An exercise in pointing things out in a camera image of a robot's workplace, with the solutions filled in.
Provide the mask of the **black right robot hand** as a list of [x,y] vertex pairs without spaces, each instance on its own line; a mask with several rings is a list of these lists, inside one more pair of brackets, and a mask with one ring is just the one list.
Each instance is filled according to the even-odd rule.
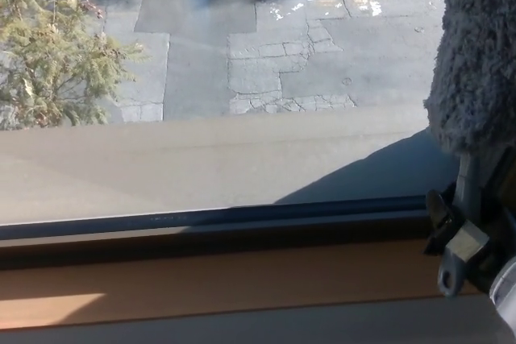
[[437,281],[444,296],[458,295],[467,282],[487,294],[498,273],[515,256],[515,216],[486,193],[481,199],[480,221],[472,222],[452,204],[454,192],[451,184],[441,193],[427,193],[432,231],[423,254],[441,258]]

